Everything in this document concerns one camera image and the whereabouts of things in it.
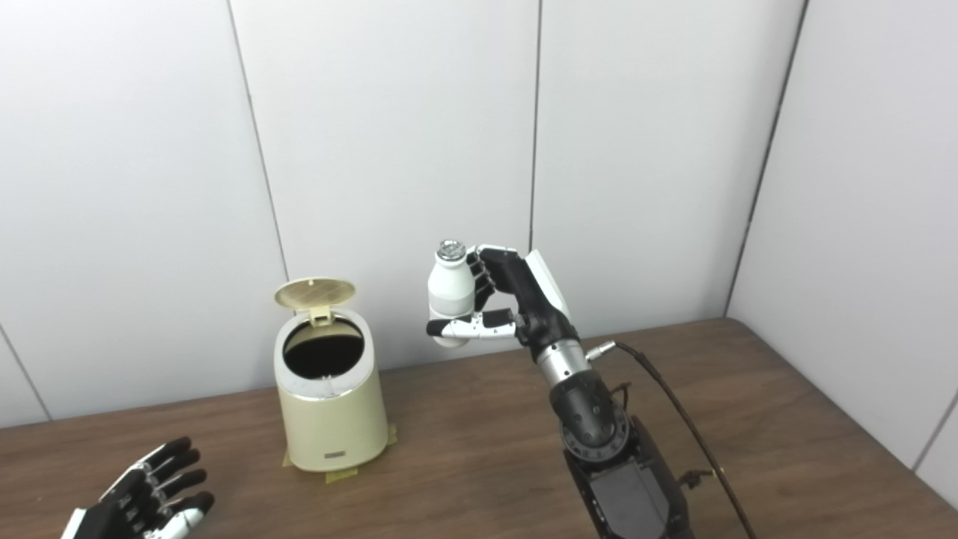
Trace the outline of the black and white left hand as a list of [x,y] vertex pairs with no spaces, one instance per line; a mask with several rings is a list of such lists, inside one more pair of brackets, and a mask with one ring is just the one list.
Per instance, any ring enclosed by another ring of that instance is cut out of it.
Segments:
[[194,468],[199,460],[187,436],[161,444],[134,461],[96,504],[74,509],[62,538],[187,537],[216,502],[207,491],[182,495],[207,479],[205,469]]

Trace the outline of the black and white right hand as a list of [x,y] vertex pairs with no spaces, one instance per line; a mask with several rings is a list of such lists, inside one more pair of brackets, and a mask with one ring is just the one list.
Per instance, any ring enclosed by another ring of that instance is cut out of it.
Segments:
[[440,242],[427,280],[427,335],[446,347],[515,338],[534,358],[579,341],[564,297],[537,250]]

